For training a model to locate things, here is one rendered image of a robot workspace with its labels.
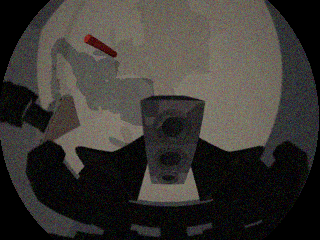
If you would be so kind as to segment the red peg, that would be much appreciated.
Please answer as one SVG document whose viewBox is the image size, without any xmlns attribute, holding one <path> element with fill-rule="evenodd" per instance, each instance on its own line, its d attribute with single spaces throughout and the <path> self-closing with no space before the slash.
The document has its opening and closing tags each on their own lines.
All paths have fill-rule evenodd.
<svg viewBox="0 0 320 240">
<path fill-rule="evenodd" d="M 103 51 L 107 53 L 107 55 L 116 57 L 117 52 L 113 51 L 113 49 L 109 48 L 108 45 L 101 43 L 100 40 L 97 40 L 96 37 L 92 35 L 85 36 L 84 43 L 88 45 L 92 45 L 92 47 L 99 48 L 99 51 Z"/>
</svg>

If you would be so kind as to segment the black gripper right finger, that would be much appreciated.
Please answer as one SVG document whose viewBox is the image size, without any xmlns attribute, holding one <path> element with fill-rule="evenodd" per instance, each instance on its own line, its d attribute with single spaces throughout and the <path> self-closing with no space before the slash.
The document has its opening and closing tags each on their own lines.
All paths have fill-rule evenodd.
<svg viewBox="0 0 320 240">
<path fill-rule="evenodd" d="M 200 201 L 212 200 L 212 193 L 231 175 L 233 168 L 260 159 L 263 152 L 261 145 L 227 152 L 199 137 L 191 168 Z"/>
</svg>

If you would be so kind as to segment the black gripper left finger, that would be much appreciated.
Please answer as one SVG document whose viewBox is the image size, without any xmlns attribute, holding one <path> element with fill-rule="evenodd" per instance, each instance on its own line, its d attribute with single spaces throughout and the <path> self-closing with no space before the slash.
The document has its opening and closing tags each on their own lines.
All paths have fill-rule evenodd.
<svg viewBox="0 0 320 240">
<path fill-rule="evenodd" d="M 137 201 L 147 171 L 144 135 L 129 143 L 127 147 L 107 152 L 99 149 L 77 147 L 76 155 L 89 168 L 111 173 L 125 189 L 129 200 Z"/>
</svg>

